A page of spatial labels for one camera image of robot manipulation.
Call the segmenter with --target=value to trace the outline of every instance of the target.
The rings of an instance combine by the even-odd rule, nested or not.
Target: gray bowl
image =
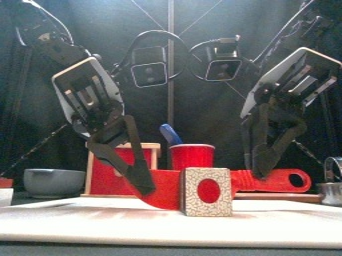
[[[26,169],[24,188],[35,198],[63,198],[80,193],[86,172],[63,169]]]

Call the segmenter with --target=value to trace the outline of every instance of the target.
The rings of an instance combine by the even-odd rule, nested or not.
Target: blue object
[[[159,130],[171,146],[183,144],[181,137],[178,136],[174,128],[169,124],[162,124]]]

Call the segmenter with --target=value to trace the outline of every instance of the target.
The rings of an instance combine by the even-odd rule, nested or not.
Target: red handle
[[[231,173],[231,196],[237,191],[270,191],[270,192],[306,192],[311,186],[310,176],[299,169],[275,169],[266,180],[253,177],[250,170],[230,171]],[[151,170],[157,189],[148,195],[142,195],[128,184],[138,198],[151,206],[179,210],[181,201],[181,171],[179,170]],[[302,186],[294,186],[290,177],[298,176],[302,179]]]
[[[237,191],[303,193],[310,187],[310,176],[299,169],[275,169],[265,180],[257,179],[250,170],[231,171],[233,196]]]

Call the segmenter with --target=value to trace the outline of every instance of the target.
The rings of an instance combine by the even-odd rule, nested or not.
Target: red box
[[[158,169],[158,157],[161,157],[161,144],[142,143],[144,158],[150,169]],[[134,152],[131,143],[118,146],[115,152],[127,164],[134,164]],[[116,169],[100,162],[100,160],[90,152],[86,195],[132,195],[131,190],[126,186],[126,182]]]

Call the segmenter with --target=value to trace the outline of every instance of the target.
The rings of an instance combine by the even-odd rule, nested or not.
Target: wooden block
[[[186,168],[182,172],[181,210],[187,216],[229,217],[231,180],[227,168]]]

